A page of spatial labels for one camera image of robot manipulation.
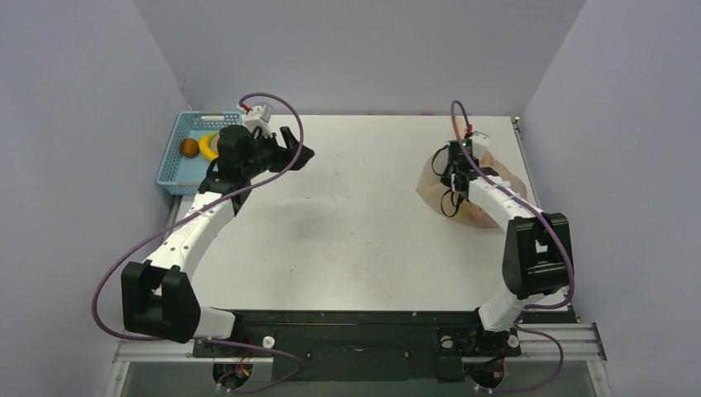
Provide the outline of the translucent orange plastic bag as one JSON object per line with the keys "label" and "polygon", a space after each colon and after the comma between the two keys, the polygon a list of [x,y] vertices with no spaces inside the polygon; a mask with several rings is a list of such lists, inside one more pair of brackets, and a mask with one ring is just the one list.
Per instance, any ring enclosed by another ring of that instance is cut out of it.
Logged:
{"label": "translucent orange plastic bag", "polygon": [[[472,126],[456,126],[463,132],[472,132]],[[525,204],[525,184],[506,166],[487,154],[474,165],[478,177],[470,181],[468,192],[454,192],[441,183],[446,167],[447,144],[438,149],[424,165],[416,191],[424,203],[444,218],[471,227],[500,227],[503,230],[515,218],[535,215]]]}

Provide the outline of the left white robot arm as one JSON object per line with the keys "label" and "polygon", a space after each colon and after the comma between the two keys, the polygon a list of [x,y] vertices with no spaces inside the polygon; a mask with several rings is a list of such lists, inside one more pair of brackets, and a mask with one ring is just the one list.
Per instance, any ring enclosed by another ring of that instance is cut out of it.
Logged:
{"label": "left white robot arm", "polygon": [[131,261],[121,272],[124,327],[148,337],[187,342],[214,339],[225,355],[246,347],[246,332],[236,315],[198,302],[193,274],[218,233],[241,211],[252,180],[264,172],[276,176],[302,169],[315,155],[288,127],[284,142],[261,127],[222,128],[218,156],[210,162],[185,217],[175,223],[162,244],[142,262]]}

